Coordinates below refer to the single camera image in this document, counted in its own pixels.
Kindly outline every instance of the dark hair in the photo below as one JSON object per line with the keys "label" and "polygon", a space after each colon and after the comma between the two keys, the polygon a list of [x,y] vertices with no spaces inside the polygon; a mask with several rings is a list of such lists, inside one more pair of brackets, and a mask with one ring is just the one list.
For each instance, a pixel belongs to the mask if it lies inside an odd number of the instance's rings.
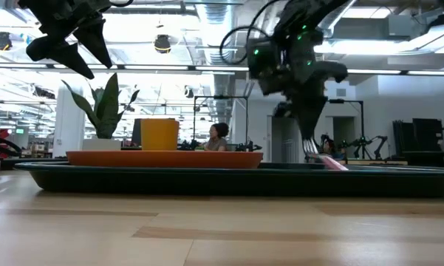
{"label": "dark hair", "polygon": [[219,137],[227,137],[228,136],[228,125],[227,123],[216,123],[212,125],[216,133]]}
{"label": "dark hair", "polygon": [[330,152],[336,153],[335,142],[333,140],[327,140],[328,146],[330,147]]}

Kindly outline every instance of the doorway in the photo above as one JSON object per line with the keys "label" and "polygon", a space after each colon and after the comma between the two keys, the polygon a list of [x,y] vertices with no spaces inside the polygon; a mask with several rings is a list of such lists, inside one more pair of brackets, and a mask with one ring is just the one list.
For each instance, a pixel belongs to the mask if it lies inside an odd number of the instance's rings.
{"label": "doorway", "polygon": [[[356,139],[355,136],[355,118],[354,117],[334,117],[333,118],[333,140],[335,145],[340,144],[343,140],[351,143]],[[353,157],[353,150],[347,149],[346,155]]]}

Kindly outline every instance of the white planter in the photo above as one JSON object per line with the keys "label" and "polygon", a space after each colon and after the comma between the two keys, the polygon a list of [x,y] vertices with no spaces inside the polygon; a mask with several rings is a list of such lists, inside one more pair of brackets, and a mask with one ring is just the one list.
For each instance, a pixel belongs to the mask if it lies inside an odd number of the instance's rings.
{"label": "white planter", "polygon": [[83,151],[119,151],[121,141],[106,139],[89,139],[82,142]]}

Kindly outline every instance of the green leaf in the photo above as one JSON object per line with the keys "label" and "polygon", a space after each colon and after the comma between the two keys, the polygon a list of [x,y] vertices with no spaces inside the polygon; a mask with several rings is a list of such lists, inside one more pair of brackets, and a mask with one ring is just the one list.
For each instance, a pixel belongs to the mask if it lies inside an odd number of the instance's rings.
{"label": "green leaf", "polygon": [[130,104],[132,104],[136,100],[139,92],[140,92],[140,90],[133,92],[132,98],[130,99],[130,102],[128,103],[128,105],[126,105],[125,108],[123,108],[123,111],[120,114],[118,114],[118,122],[120,122],[120,120],[123,116],[123,113],[130,108]]}
{"label": "green leaf", "polygon": [[98,105],[100,104],[100,102],[102,101],[102,97],[103,97],[103,92],[105,92],[105,90],[103,89],[96,89],[95,90],[95,94],[97,96],[97,100],[95,100],[95,105],[94,105],[94,113],[97,114],[97,108]]}
{"label": "green leaf", "polygon": [[98,108],[95,111],[97,117],[103,119],[103,113],[105,112],[107,105],[110,105],[111,108],[118,109],[118,76],[117,73],[113,74],[109,81],[106,83],[105,90],[103,91],[102,98],[100,103],[98,104]]}
{"label": "green leaf", "polygon": [[98,105],[97,117],[101,117],[97,136],[106,139],[112,138],[119,122],[117,74],[113,74],[106,85],[102,100]]}
{"label": "green leaf", "polygon": [[116,112],[110,116],[106,115],[105,119],[102,119],[99,127],[97,128],[97,137],[101,139],[111,139],[113,133],[118,126],[118,116]]}
{"label": "green leaf", "polygon": [[132,104],[136,98],[138,97],[138,93],[140,93],[140,90],[137,90],[136,92],[133,92],[132,98],[130,99],[130,102],[128,103],[128,106],[130,106],[130,104]]}
{"label": "green leaf", "polygon": [[93,88],[90,88],[92,91],[92,97],[94,98],[95,103],[97,103],[97,94],[95,93],[95,90]]}
{"label": "green leaf", "polygon": [[92,123],[92,125],[94,125],[95,129],[97,129],[100,121],[95,116],[95,114],[92,110],[92,107],[90,106],[90,103],[86,100],[86,98],[73,92],[71,87],[69,86],[69,84],[66,83],[66,81],[62,81],[62,82],[64,83],[64,85],[66,85],[67,89],[71,92],[72,99],[74,99],[75,104],[87,114],[87,117],[89,118],[90,123]]}

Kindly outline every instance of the computer monitor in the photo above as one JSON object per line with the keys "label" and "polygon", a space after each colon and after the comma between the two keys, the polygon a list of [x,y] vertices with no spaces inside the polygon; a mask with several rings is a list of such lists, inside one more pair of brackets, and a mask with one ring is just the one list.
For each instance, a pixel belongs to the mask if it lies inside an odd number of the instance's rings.
{"label": "computer monitor", "polygon": [[132,145],[141,146],[141,119],[135,119],[133,125]]}

